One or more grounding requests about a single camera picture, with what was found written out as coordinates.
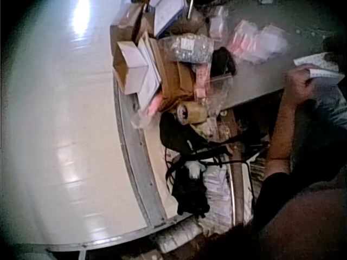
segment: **gray table surface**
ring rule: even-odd
[[[226,46],[241,20],[255,23],[259,29],[274,24],[286,31],[289,48],[286,53],[263,64],[237,63],[237,75],[223,108],[230,108],[283,88],[283,73],[294,66],[293,59],[321,53],[323,39],[343,31],[343,26],[330,9],[319,1],[277,1],[262,5],[256,0],[232,0],[224,21],[223,41]]]

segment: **person's arm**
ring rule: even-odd
[[[285,77],[278,117],[267,156],[265,178],[277,172],[290,173],[290,155],[294,135],[294,119],[297,106],[311,97],[308,69],[313,65],[303,65],[290,70]]]

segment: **brown packing tape roll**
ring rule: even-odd
[[[201,123],[207,119],[207,109],[196,102],[182,102],[177,107],[177,119],[183,125]]]

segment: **sticker label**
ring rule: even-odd
[[[182,38],[181,39],[181,49],[194,50],[194,40]]]

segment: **person's hand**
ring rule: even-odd
[[[287,104],[297,106],[310,99],[314,84],[309,69],[319,67],[305,64],[289,70],[285,75],[285,90],[282,97]]]

